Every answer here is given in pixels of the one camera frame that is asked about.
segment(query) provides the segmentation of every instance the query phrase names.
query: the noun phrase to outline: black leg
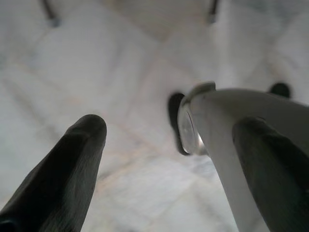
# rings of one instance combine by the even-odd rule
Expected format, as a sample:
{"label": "black leg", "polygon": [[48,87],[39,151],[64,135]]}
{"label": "black leg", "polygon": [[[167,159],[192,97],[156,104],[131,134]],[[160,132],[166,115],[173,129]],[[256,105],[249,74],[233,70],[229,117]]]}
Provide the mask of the black leg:
{"label": "black leg", "polygon": [[42,7],[45,12],[46,18],[48,20],[48,23],[54,28],[58,27],[60,24],[60,19],[55,13],[55,11],[53,10],[50,2],[48,0],[41,0],[41,2],[42,2]]}
{"label": "black leg", "polygon": [[219,0],[213,0],[208,14],[208,21],[214,23],[218,13]]}

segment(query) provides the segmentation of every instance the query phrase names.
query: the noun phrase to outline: black foot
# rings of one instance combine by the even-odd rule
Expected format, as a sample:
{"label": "black foot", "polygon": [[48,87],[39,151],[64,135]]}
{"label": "black foot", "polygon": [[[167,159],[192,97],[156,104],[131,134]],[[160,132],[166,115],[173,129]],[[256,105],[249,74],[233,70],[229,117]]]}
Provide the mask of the black foot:
{"label": "black foot", "polygon": [[180,139],[180,133],[179,133],[179,128],[178,128],[178,122],[177,122],[177,117],[178,117],[178,110],[180,107],[180,103],[182,99],[184,98],[184,95],[182,93],[174,93],[170,96],[169,98],[169,103],[168,103],[168,110],[169,110],[169,122],[170,125],[172,126],[175,134],[175,140],[176,140],[176,145],[177,145],[177,150],[179,153],[181,153],[184,156],[190,155],[183,149],[183,145]]}
{"label": "black foot", "polygon": [[291,91],[290,87],[285,83],[275,83],[269,93],[284,97],[284,98],[291,98]]}

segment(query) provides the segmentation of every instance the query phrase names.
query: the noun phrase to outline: white marble tile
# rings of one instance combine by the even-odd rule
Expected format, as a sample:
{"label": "white marble tile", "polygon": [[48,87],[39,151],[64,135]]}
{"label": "white marble tile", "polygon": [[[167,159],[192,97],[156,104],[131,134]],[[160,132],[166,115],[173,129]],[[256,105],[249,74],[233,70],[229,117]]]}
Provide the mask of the white marble tile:
{"label": "white marble tile", "polygon": [[271,29],[264,14],[222,1],[215,24],[188,18],[164,44],[163,54],[200,80],[237,87],[265,56]]}
{"label": "white marble tile", "polygon": [[239,84],[240,88],[268,92],[271,86],[277,82],[289,82],[284,76],[279,75],[267,60],[263,60],[253,73]]}
{"label": "white marble tile", "polygon": [[82,231],[83,232],[141,232],[151,220],[133,209],[115,202],[105,192],[94,194]]}
{"label": "white marble tile", "polygon": [[49,4],[55,14],[60,18],[60,26],[69,13],[79,7],[84,0],[49,0]]}
{"label": "white marble tile", "polygon": [[169,96],[188,93],[199,81],[164,58],[152,65],[126,121],[126,127],[143,141],[160,149],[172,134],[167,103]]}
{"label": "white marble tile", "polygon": [[209,182],[216,182],[218,180],[217,171],[209,156],[183,156],[177,151],[175,139],[172,136],[162,146],[161,152],[165,156],[180,163],[188,171],[207,179]]}
{"label": "white marble tile", "polygon": [[29,50],[48,30],[37,0],[0,2],[0,68]]}
{"label": "white marble tile", "polygon": [[293,99],[306,104],[309,104],[308,12],[294,19],[268,55],[268,60],[276,72],[291,84]]}
{"label": "white marble tile", "polygon": [[143,145],[132,134],[112,123],[107,123],[106,144],[103,150],[98,178],[107,178],[122,171],[139,158]]}
{"label": "white marble tile", "polygon": [[22,62],[78,102],[123,121],[157,43],[97,1],[78,7]]}
{"label": "white marble tile", "polygon": [[177,162],[145,149],[136,162],[115,176],[98,179],[97,192],[106,192],[115,202],[154,219],[195,180]]}
{"label": "white marble tile", "polygon": [[103,2],[159,41],[165,40],[180,21],[190,15],[201,15],[205,9],[199,0],[103,0]]}
{"label": "white marble tile", "polygon": [[29,171],[54,145],[50,131],[29,111],[23,99],[0,81],[0,201],[16,190]]}
{"label": "white marble tile", "polygon": [[162,54],[202,81],[219,78],[215,30],[204,17],[192,16],[179,23],[163,44]]}
{"label": "white marble tile", "polygon": [[278,36],[289,23],[309,6],[307,0],[232,0],[233,3],[246,6],[265,16],[269,33]]}
{"label": "white marble tile", "polygon": [[148,228],[148,232],[237,232],[221,188],[198,180]]}

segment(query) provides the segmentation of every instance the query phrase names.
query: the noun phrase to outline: black rubber leg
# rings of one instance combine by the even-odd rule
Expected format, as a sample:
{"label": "black rubber leg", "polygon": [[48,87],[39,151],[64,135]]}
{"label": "black rubber leg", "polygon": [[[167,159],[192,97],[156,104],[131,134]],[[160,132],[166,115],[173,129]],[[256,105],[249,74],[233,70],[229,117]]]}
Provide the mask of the black rubber leg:
{"label": "black rubber leg", "polygon": [[285,83],[275,83],[269,90],[269,93],[284,97],[291,98],[290,87]]}
{"label": "black rubber leg", "polygon": [[179,153],[181,153],[184,156],[190,155],[183,149],[183,145],[180,139],[180,133],[179,133],[179,128],[178,128],[178,122],[177,122],[177,117],[178,117],[178,110],[180,107],[180,103],[182,99],[184,98],[184,95],[182,93],[174,93],[170,96],[169,102],[168,102],[168,110],[169,110],[169,122],[170,125],[172,126],[174,130],[174,135],[175,135],[175,142],[177,146],[177,150]]}

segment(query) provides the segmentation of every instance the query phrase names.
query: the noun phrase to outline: marble floor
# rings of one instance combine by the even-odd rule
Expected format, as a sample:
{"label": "marble floor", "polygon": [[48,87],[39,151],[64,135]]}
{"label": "marble floor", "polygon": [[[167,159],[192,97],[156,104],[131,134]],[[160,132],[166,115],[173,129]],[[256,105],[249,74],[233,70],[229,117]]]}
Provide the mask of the marble floor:
{"label": "marble floor", "polygon": [[0,207],[85,114],[108,127],[84,232],[236,232],[207,156],[177,153],[168,96],[215,81],[309,104],[309,0],[0,2]]}

